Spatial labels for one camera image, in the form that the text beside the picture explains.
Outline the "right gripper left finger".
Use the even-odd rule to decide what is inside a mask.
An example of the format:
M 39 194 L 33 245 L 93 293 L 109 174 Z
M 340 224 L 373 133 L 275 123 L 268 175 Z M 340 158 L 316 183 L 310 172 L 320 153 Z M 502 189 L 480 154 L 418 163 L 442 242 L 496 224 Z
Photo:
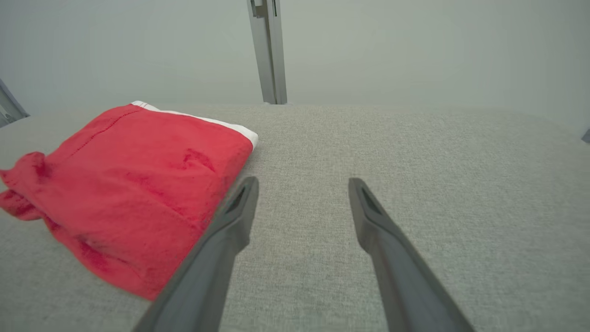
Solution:
M 135 326 L 135 332 L 217 332 L 236 256 L 249 245 L 259 181 L 245 178 Z

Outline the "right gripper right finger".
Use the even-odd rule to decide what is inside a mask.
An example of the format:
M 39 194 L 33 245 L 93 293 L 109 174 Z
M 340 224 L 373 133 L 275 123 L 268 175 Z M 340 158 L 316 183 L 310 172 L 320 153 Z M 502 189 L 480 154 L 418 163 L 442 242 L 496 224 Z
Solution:
M 371 257 L 390 332 L 472 332 L 444 286 L 365 181 L 348 197 L 360 247 Z

